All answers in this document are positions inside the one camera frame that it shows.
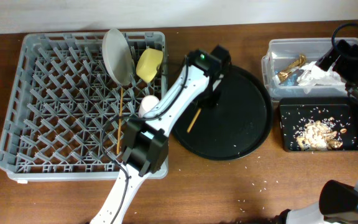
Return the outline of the white paper napkin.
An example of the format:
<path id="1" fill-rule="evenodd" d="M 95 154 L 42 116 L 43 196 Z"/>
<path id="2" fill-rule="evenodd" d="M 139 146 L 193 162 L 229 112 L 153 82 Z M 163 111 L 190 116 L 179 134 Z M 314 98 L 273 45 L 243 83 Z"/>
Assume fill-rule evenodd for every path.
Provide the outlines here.
<path id="1" fill-rule="evenodd" d="M 297 85 L 305 87 L 306 90 L 335 90 L 340 94 L 346 93 L 346 81 L 338 72 L 329 67 L 328 71 L 320 69 L 316 61 L 306 63 L 300 70 L 303 72 L 296 79 Z"/>

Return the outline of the white round plate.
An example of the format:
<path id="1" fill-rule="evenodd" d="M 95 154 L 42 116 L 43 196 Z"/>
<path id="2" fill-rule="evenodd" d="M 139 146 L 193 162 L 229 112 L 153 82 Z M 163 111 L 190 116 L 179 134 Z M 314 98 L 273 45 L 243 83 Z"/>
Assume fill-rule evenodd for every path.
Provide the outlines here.
<path id="1" fill-rule="evenodd" d="M 105 33 L 102 55 L 106 71 L 113 81 L 121 86 L 129 85 L 134 74 L 134 61 L 127 40 L 118 29 Z"/>

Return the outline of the yellow plastic bowl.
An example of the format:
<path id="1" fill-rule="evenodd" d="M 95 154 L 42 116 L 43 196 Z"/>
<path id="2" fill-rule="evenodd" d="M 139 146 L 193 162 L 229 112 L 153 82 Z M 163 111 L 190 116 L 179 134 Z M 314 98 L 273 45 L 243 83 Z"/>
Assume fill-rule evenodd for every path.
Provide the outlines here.
<path id="1" fill-rule="evenodd" d="M 144 50 L 136 66 L 136 75 L 146 83 L 150 83 L 157 75 L 163 62 L 163 52 L 148 48 Z"/>

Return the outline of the rice and nut shell scraps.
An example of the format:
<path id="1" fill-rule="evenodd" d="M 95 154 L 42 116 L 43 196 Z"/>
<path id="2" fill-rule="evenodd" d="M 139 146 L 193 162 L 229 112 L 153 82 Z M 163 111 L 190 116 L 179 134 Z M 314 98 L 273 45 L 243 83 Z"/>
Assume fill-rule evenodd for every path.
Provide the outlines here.
<path id="1" fill-rule="evenodd" d="M 344 138 L 351 132 L 350 123 L 344 115 L 333 114 L 333 110 L 314 106 L 297 109 L 299 119 L 289 125 L 288 149 L 291 151 L 335 151 L 344 149 Z"/>

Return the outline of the pink plastic cup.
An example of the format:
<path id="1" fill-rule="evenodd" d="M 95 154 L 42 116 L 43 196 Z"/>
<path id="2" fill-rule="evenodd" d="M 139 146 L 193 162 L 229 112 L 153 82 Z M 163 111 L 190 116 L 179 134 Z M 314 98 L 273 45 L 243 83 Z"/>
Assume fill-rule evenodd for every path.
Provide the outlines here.
<path id="1" fill-rule="evenodd" d="M 154 95 L 145 96 L 139 106 L 138 115 L 140 118 L 144 116 L 144 114 L 148 113 L 151 109 L 153 109 L 159 103 L 159 99 Z"/>

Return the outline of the wooden chopstick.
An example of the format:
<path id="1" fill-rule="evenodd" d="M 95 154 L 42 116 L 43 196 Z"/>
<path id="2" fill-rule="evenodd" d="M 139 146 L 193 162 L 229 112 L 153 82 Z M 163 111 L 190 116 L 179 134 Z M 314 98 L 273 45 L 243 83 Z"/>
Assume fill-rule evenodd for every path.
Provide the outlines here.
<path id="1" fill-rule="evenodd" d="M 192 130 L 192 128 L 193 128 L 193 126 L 194 126 L 196 120 L 198 119 L 198 116 L 200 115 L 200 113 L 201 113 L 201 108 L 198 108 L 198 110 L 197 110 L 197 112 L 195 113 L 193 119 L 191 120 L 191 123 L 189 124 L 189 126 L 188 126 L 188 128 L 187 128 L 187 130 L 186 130 L 187 133 L 190 133 L 190 131 Z"/>
<path id="2" fill-rule="evenodd" d="M 124 89 L 121 87 L 120 93 L 120 104 L 119 104 L 119 120 L 118 120 L 118 130 L 117 130 L 117 144 L 116 144 L 116 153 L 117 155 L 120 152 L 121 147 L 121 128 L 122 128 L 122 106 L 123 106 L 123 96 L 124 96 Z"/>

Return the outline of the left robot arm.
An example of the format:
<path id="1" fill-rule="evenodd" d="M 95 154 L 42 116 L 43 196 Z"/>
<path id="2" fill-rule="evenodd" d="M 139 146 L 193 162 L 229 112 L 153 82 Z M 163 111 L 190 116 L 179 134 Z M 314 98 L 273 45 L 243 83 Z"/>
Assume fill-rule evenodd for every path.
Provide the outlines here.
<path id="1" fill-rule="evenodd" d="M 119 168 L 117 179 L 92 223 L 122 223 L 140 186 L 166 160 L 169 135 L 176 121 L 192 102 L 200 108 L 216 104 L 220 96 L 216 88 L 230 66 L 229 51 L 220 45 L 211 53 L 190 52 L 178 79 L 158 104 L 141 118 L 128 118 L 122 161 L 110 159 Z"/>

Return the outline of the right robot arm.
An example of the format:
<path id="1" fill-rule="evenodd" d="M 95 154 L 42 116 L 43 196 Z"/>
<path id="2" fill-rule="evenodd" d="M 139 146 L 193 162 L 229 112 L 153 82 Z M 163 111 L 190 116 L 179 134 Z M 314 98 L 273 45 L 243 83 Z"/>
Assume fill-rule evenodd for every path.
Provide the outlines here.
<path id="1" fill-rule="evenodd" d="M 278 101 L 285 150 L 358 151 L 358 39 L 273 39 L 262 73 Z M 316 203 L 285 210 L 274 222 L 358 223 L 358 182 L 330 180 Z"/>

